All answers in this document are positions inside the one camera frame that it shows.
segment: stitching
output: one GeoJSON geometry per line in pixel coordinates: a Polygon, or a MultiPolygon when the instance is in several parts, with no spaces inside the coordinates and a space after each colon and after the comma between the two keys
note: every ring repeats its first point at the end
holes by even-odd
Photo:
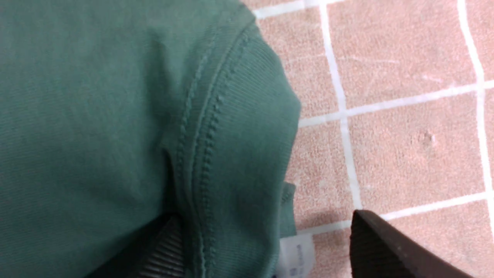
{"type": "MultiPolygon", "coordinates": [[[[224,93],[224,92],[228,91],[231,78],[234,76],[235,71],[237,69],[237,66],[239,65],[239,61],[242,59],[242,56],[244,54],[244,50],[245,50],[247,44],[250,42],[250,37],[247,34],[242,33],[242,36],[243,36],[243,41],[238,46],[239,53],[237,54],[237,57],[235,59],[232,59],[232,62],[230,63],[230,68],[225,74],[225,81],[222,84],[222,87],[224,87],[225,90],[219,90],[220,92],[224,93]]],[[[214,151],[215,151],[214,140],[215,140],[215,136],[216,136],[216,131],[219,127],[219,115],[221,114],[220,107],[223,103],[224,103],[224,96],[218,94],[216,96],[216,102],[212,106],[213,107],[213,113],[211,116],[211,121],[209,123],[207,133],[206,133],[205,156],[204,156],[203,167],[202,167],[201,183],[199,186],[199,190],[201,193],[201,201],[202,201],[202,205],[203,205],[202,208],[203,208],[204,214],[206,216],[206,222],[204,224],[204,226],[206,227],[205,232],[209,233],[209,237],[208,237],[209,255],[210,255],[209,264],[211,265],[211,267],[208,268],[209,269],[208,277],[214,276],[213,270],[214,270],[214,267],[216,265],[216,262],[214,259],[216,250],[213,247],[215,242],[216,242],[216,239],[214,238],[214,236],[212,236],[214,234],[214,227],[210,224],[212,221],[212,213],[210,210],[210,202],[209,202],[210,192],[209,192],[209,186],[208,185],[210,184],[210,181],[211,181],[211,176],[210,176],[211,157],[213,156],[214,151]]]]}
{"type": "MultiPolygon", "coordinates": [[[[219,29],[214,33],[213,38],[211,39],[211,43],[209,44],[209,47],[208,47],[206,53],[204,54],[201,61],[199,62],[199,66],[197,68],[196,74],[194,76],[192,83],[190,84],[190,87],[189,87],[189,90],[187,93],[187,100],[185,102],[185,111],[184,111],[183,116],[182,116],[182,123],[180,124],[180,137],[178,140],[178,148],[177,148],[177,153],[176,153],[176,157],[177,157],[177,171],[176,172],[177,172],[178,184],[185,184],[184,173],[183,173],[183,171],[184,171],[183,165],[184,165],[184,152],[185,152],[185,137],[187,134],[187,126],[189,124],[190,111],[192,109],[192,99],[195,97],[197,85],[199,83],[199,80],[202,77],[203,70],[204,70],[204,68],[208,62],[209,56],[211,55],[214,46],[216,45],[216,39],[217,39],[218,34],[219,34],[219,29]]],[[[192,214],[194,217],[194,215],[195,215],[194,205],[191,204],[191,206],[192,206],[192,208],[191,208],[192,214]]],[[[196,220],[194,220],[193,224],[195,226],[199,226],[199,228],[200,228],[199,221],[196,222],[196,220]]],[[[199,246],[201,247],[200,248],[201,254],[200,254],[199,260],[201,261],[201,265],[203,265],[204,262],[203,262],[202,258],[204,257],[204,254],[202,253],[202,250],[203,250],[202,247],[204,246],[204,239],[203,239],[203,235],[201,232],[199,232],[199,239],[198,240],[199,240],[199,246]]]]}
{"type": "MultiPolygon", "coordinates": [[[[190,111],[192,109],[192,100],[194,99],[195,97],[195,93],[196,93],[196,90],[197,90],[197,85],[199,83],[199,80],[201,79],[202,77],[202,73],[204,71],[204,68],[205,66],[207,65],[207,62],[208,62],[208,59],[210,57],[210,55],[212,54],[212,51],[213,49],[215,48],[215,45],[216,45],[216,42],[217,42],[217,38],[218,38],[218,35],[220,34],[220,31],[224,29],[225,26],[228,26],[232,19],[236,17],[236,15],[238,13],[240,13],[241,11],[245,10],[245,6],[240,6],[239,9],[237,9],[229,18],[228,20],[226,21],[226,24],[223,24],[221,25],[219,28],[216,29],[216,31],[214,32],[213,34],[213,37],[211,39],[211,43],[209,44],[208,46],[208,49],[206,51],[206,53],[204,54],[204,56],[202,57],[200,63],[199,63],[199,66],[196,70],[196,74],[194,76],[194,79],[192,81],[192,83],[190,84],[189,86],[189,89],[188,89],[188,93],[187,93],[187,100],[185,102],[185,109],[184,109],[184,113],[182,115],[182,122],[180,124],[180,137],[179,137],[179,140],[178,140],[178,148],[177,148],[177,152],[176,152],[176,157],[177,157],[177,181],[179,184],[185,184],[184,182],[184,152],[185,152],[185,140],[186,140],[186,134],[187,134],[187,127],[188,127],[188,124],[189,124],[189,118],[190,118],[190,111]]],[[[205,198],[204,198],[204,194],[201,193],[201,195],[203,196],[202,197],[202,201],[204,202],[205,198]]],[[[201,271],[203,274],[206,273],[206,259],[205,259],[205,244],[204,244],[204,237],[203,237],[203,232],[202,232],[202,227],[201,227],[201,218],[198,214],[198,212],[196,211],[196,204],[194,204],[194,197],[192,197],[192,204],[191,204],[191,210],[192,210],[192,213],[193,213],[193,217],[195,218],[194,219],[194,225],[199,227],[198,229],[198,234],[199,234],[199,245],[200,245],[200,261],[201,261],[201,271]]]]}

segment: floor tile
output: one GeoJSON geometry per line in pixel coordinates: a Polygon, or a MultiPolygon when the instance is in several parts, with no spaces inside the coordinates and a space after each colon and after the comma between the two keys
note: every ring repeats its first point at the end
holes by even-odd
{"type": "Polygon", "coordinates": [[[308,278],[351,278],[350,229],[313,236],[316,263],[308,278]]]}
{"type": "Polygon", "coordinates": [[[389,213],[484,190],[474,93],[349,119],[364,208],[389,213]]]}
{"type": "Polygon", "coordinates": [[[390,224],[473,277],[494,277],[494,239],[486,201],[403,217],[390,224]]]}
{"type": "Polygon", "coordinates": [[[302,103],[301,118],[338,110],[324,52],[317,8],[258,21],[267,43],[280,56],[288,80],[302,103]]]}
{"type": "Polygon", "coordinates": [[[494,5],[489,0],[466,1],[468,27],[486,80],[494,79],[494,5]]]}
{"type": "Polygon", "coordinates": [[[282,3],[291,2],[290,0],[241,0],[249,9],[259,9],[268,6],[274,6],[282,3]]]}
{"type": "Polygon", "coordinates": [[[351,219],[353,202],[338,122],[299,129],[286,180],[297,186],[299,230],[351,219]]]}
{"type": "Polygon", "coordinates": [[[456,1],[349,0],[328,12],[349,108],[475,82],[456,1]]]}
{"type": "Polygon", "coordinates": [[[491,177],[494,177],[494,89],[486,90],[485,128],[487,136],[487,151],[491,161],[491,177]]]}

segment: ribbed fabric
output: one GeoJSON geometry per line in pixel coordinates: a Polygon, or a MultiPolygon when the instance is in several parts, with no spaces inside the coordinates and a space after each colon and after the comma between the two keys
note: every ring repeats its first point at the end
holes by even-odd
{"type": "Polygon", "coordinates": [[[0,1],[0,277],[124,277],[164,213],[186,276],[270,277],[300,104],[248,9],[0,1]]]}
{"type": "Polygon", "coordinates": [[[182,227],[178,217],[172,217],[158,234],[135,274],[129,278],[183,278],[184,258],[182,227]]]}

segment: seam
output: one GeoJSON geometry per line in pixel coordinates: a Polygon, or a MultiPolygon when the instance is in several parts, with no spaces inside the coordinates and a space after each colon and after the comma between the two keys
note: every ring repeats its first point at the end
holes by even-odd
{"type": "MultiPolygon", "coordinates": [[[[225,24],[222,24],[219,26],[219,28],[217,28],[213,34],[213,37],[211,39],[211,43],[209,44],[208,46],[208,49],[206,51],[206,53],[204,54],[204,56],[202,57],[200,63],[199,63],[199,66],[196,70],[196,73],[195,73],[195,76],[194,76],[194,79],[192,81],[192,83],[190,84],[189,86],[189,89],[188,89],[188,93],[187,93],[187,99],[186,99],[186,102],[185,102],[185,109],[184,109],[184,112],[182,114],[182,121],[181,121],[181,124],[180,124],[180,137],[179,137],[179,140],[178,140],[178,148],[177,148],[177,152],[176,152],[176,157],[177,157],[177,168],[176,168],[176,172],[177,172],[177,181],[179,184],[185,184],[185,181],[184,181],[184,153],[185,153],[185,141],[186,141],[186,135],[187,135],[187,128],[188,128],[188,125],[189,125],[189,119],[190,119],[190,112],[191,112],[191,109],[192,109],[192,102],[193,102],[193,99],[195,98],[195,95],[196,95],[196,91],[197,91],[197,86],[198,86],[198,83],[199,83],[199,80],[201,79],[202,77],[202,73],[206,67],[206,65],[208,64],[208,60],[209,60],[209,57],[211,56],[213,50],[215,49],[215,46],[216,46],[216,43],[217,43],[217,39],[218,39],[218,35],[220,34],[220,32],[228,25],[230,25],[230,23],[232,22],[232,19],[236,17],[236,15],[238,13],[240,13],[241,11],[245,10],[245,6],[241,5],[229,18],[228,20],[226,21],[225,24]]],[[[246,27],[241,30],[240,34],[238,35],[238,37],[234,40],[234,42],[232,43],[232,45],[234,46],[237,41],[238,41],[238,38],[240,38],[242,36],[243,33],[245,33],[245,30],[251,26],[252,23],[250,24],[247,24],[246,27]]],[[[215,74],[212,78],[212,84],[214,84],[215,82],[215,79],[217,77],[218,74],[215,74]]],[[[205,99],[205,103],[208,103],[210,100],[210,97],[208,97],[207,99],[205,99]]],[[[200,122],[202,121],[202,119],[204,118],[204,113],[202,114],[202,116],[200,117],[200,122]]],[[[194,138],[194,144],[196,145],[195,146],[195,152],[197,151],[197,141],[198,141],[198,138],[194,138]]],[[[194,175],[194,168],[192,169],[192,179],[193,179],[193,175],[194,175]]],[[[201,225],[201,217],[197,211],[197,203],[195,202],[195,198],[194,196],[192,195],[191,197],[191,204],[189,204],[189,208],[191,209],[191,213],[192,213],[192,216],[193,216],[193,224],[194,226],[198,227],[198,230],[197,230],[197,233],[198,233],[198,236],[199,236],[199,261],[200,261],[200,264],[201,264],[201,276],[203,277],[205,274],[206,274],[206,258],[205,258],[205,242],[204,242],[204,236],[203,236],[203,231],[202,231],[202,225],[201,225]]]]}
{"type": "Polygon", "coordinates": [[[214,235],[214,227],[211,225],[213,217],[210,209],[210,202],[209,202],[209,196],[210,196],[210,191],[209,191],[209,184],[211,182],[211,158],[215,152],[215,137],[216,137],[216,131],[220,125],[219,117],[221,114],[221,106],[224,103],[225,97],[227,97],[225,92],[228,91],[229,85],[231,82],[232,77],[235,75],[235,71],[240,64],[239,62],[241,61],[244,50],[248,43],[250,42],[250,37],[246,34],[246,30],[249,30],[248,27],[244,29],[244,31],[240,34],[240,37],[242,37],[242,42],[237,46],[232,49],[238,50],[237,56],[231,60],[230,66],[228,70],[225,73],[224,77],[224,82],[220,85],[220,89],[218,90],[218,95],[215,97],[215,102],[212,105],[212,115],[211,115],[211,120],[208,124],[208,129],[206,133],[206,139],[205,139],[205,156],[203,160],[203,166],[202,166],[202,173],[201,173],[201,181],[199,185],[199,190],[200,190],[200,195],[201,195],[201,203],[202,203],[202,209],[204,211],[204,215],[206,216],[205,219],[205,233],[208,233],[208,245],[209,245],[209,262],[208,264],[211,266],[207,268],[209,273],[207,274],[207,277],[214,277],[214,268],[216,266],[216,261],[215,261],[215,253],[216,250],[213,247],[216,238],[213,236],[214,235]]]}
{"type": "MultiPolygon", "coordinates": [[[[183,112],[183,115],[182,115],[182,122],[180,124],[180,137],[179,137],[179,140],[178,140],[178,149],[177,149],[177,153],[176,153],[176,157],[177,157],[177,181],[178,181],[178,184],[182,184],[182,185],[186,185],[185,183],[185,179],[184,179],[184,152],[185,152],[185,139],[186,139],[186,135],[187,135],[187,127],[188,127],[188,124],[189,124],[189,118],[190,118],[190,112],[191,112],[191,109],[192,109],[192,100],[194,99],[195,97],[195,94],[196,94],[196,90],[197,90],[197,85],[199,83],[199,80],[201,79],[202,77],[202,73],[203,73],[203,70],[204,68],[206,67],[207,65],[207,62],[209,60],[209,56],[211,55],[212,53],[212,50],[214,48],[214,46],[216,45],[216,40],[217,40],[217,37],[218,37],[218,34],[219,34],[219,28],[218,30],[215,31],[212,39],[211,39],[211,43],[209,44],[209,47],[206,51],[206,53],[204,54],[204,56],[202,57],[201,61],[199,62],[199,66],[196,70],[196,74],[194,76],[194,79],[192,81],[192,83],[190,84],[189,86],[189,89],[188,89],[188,93],[187,93],[187,99],[186,99],[186,102],[185,102],[185,109],[184,109],[184,112],[183,112]]],[[[191,209],[191,213],[192,213],[192,217],[193,217],[193,226],[199,226],[199,230],[200,230],[200,225],[199,225],[199,221],[196,221],[197,218],[199,218],[199,216],[197,215],[197,213],[195,212],[194,210],[194,204],[193,204],[193,201],[191,204],[188,204],[190,209],[191,209]]],[[[192,236],[192,241],[196,241],[197,239],[194,238],[194,236],[192,236]]],[[[202,233],[199,232],[199,246],[200,246],[200,250],[202,252],[203,250],[203,245],[204,245],[204,239],[203,239],[203,236],[202,236],[202,233]]],[[[194,257],[196,256],[195,255],[195,251],[193,251],[193,261],[195,261],[194,257]]],[[[199,259],[200,259],[200,262],[201,262],[201,265],[203,265],[204,263],[202,262],[202,259],[204,257],[204,254],[200,254],[199,256],[199,259]]]]}

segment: scuff mark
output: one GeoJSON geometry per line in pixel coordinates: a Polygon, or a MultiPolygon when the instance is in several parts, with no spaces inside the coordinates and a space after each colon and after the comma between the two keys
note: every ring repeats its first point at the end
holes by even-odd
{"type": "Polygon", "coordinates": [[[434,78],[434,77],[427,76],[425,74],[422,74],[422,79],[433,81],[433,82],[436,82],[436,83],[439,83],[439,84],[442,83],[442,82],[444,82],[441,78],[434,78]]]}
{"type": "Polygon", "coordinates": [[[356,57],[356,56],[346,56],[346,57],[340,57],[338,60],[353,60],[361,63],[384,63],[384,64],[399,64],[399,61],[396,60],[386,60],[386,59],[371,59],[371,58],[366,58],[366,57],[356,57]]]}
{"type": "Polygon", "coordinates": [[[291,63],[295,63],[297,61],[301,61],[301,60],[306,60],[306,59],[311,59],[311,58],[316,58],[316,57],[322,57],[322,56],[325,56],[324,53],[322,54],[317,54],[317,55],[309,55],[309,56],[302,56],[302,57],[298,57],[298,58],[294,58],[294,59],[288,59],[286,60],[283,65],[289,65],[291,63]]]}

